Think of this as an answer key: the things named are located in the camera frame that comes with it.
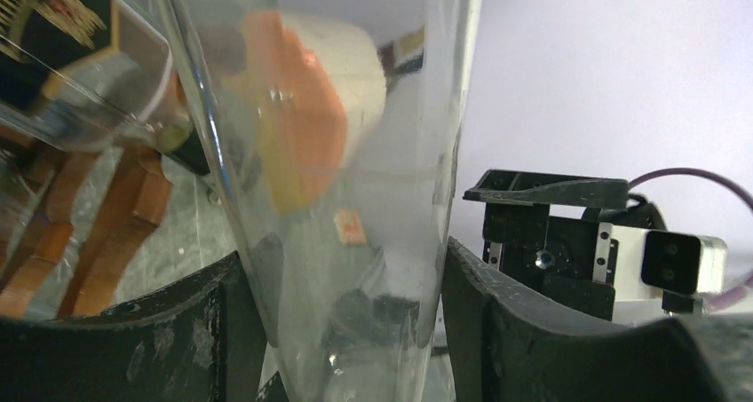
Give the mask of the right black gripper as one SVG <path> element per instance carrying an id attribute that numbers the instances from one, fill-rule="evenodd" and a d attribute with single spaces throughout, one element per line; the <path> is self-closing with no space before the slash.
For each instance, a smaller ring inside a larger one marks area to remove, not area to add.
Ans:
<path id="1" fill-rule="evenodd" d="M 624 179 L 490 169 L 464 199 L 487 203 L 485 263 L 557 303 L 610 321 L 618 251 L 612 226 L 554 217 L 548 205 L 622 209 L 628 194 Z"/>

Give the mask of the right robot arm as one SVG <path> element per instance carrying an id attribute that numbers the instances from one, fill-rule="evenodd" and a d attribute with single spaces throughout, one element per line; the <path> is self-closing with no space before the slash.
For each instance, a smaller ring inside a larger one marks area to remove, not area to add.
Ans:
<path id="1" fill-rule="evenodd" d="M 482 202 L 482 259 L 551 300 L 610 320 L 617 302 L 657 298 L 640 279 L 658 208 L 624 179 L 488 170 L 464 193 Z"/>

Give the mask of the clear glass bottle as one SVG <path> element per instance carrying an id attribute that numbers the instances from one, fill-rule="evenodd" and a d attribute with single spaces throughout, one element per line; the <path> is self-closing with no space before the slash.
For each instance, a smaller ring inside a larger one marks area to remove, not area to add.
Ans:
<path id="1" fill-rule="evenodd" d="M 202 84 L 293 401 L 424 393 L 480 0 L 131 0 Z"/>

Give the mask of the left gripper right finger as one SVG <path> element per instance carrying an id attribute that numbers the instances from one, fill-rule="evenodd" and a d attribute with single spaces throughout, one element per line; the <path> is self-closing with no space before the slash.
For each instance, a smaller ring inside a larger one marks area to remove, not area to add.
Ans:
<path id="1" fill-rule="evenodd" d="M 752 318 L 626 327 L 556 303 L 447 246 L 442 302 L 460 401 L 749 401 Z"/>

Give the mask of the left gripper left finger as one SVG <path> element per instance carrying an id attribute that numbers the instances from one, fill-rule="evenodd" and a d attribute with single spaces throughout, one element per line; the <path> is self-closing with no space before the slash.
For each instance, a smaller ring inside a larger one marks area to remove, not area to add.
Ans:
<path id="1" fill-rule="evenodd" d="M 2 318 L 4 401 L 252 401 L 266 349 L 236 254 L 90 317 Z"/>

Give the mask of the clear whisky bottle black label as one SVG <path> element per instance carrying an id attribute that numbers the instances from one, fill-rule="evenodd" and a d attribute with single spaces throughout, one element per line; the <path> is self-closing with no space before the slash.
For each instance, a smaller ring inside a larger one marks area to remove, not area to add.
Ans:
<path id="1" fill-rule="evenodd" d="M 1 122 L 63 151 L 136 142 L 210 172 L 169 43 L 125 0 L 1 0 Z"/>

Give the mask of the brown wooden wine rack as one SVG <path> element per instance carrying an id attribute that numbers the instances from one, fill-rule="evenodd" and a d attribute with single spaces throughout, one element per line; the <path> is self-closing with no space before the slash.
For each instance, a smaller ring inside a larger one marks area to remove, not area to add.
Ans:
<path id="1" fill-rule="evenodd" d="M 65 152 L 1 129 L 1 313 L 91 316 L 114 300 L 131 263 L 162 225 L 173 184 L 164 156 L 191 122 L 170 75 L 146 124 L 91 151 Z"/>

